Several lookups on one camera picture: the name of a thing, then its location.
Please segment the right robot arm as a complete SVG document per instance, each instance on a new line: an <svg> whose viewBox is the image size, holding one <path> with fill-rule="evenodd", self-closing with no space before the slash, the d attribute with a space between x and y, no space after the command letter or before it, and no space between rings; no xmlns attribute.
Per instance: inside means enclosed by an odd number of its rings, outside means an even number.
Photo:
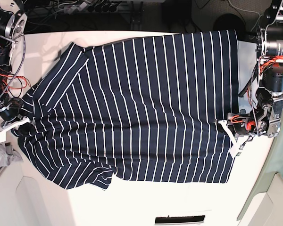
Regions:
<svg viewBox="0 0 283 226"><path fill-rule="evenodd" d="M12 69L12 56L18 40L25 40L26 22L22 0L0 0L0 129L25 119L20 113L23 100L11 94L11 90L14 80L20 82L19 90L30 84L24 76L19 75L21 67L16 71Z"/></svg>

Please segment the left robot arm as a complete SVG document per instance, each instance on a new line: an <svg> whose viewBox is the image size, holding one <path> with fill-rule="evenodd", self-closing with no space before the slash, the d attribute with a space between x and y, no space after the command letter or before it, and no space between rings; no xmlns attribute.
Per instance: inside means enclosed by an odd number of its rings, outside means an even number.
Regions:
<svg viewBox="0 0 283 226"><path fill-rule="evenodd" d="M229 113L225 120L216 120L232 143L231 155L237 156L245 144L238 138L247 136L276 137L281 128L283 112L283 0L271 2L256 27L257 62L251 78L238 94L248 95L251 111Z"/></svg>

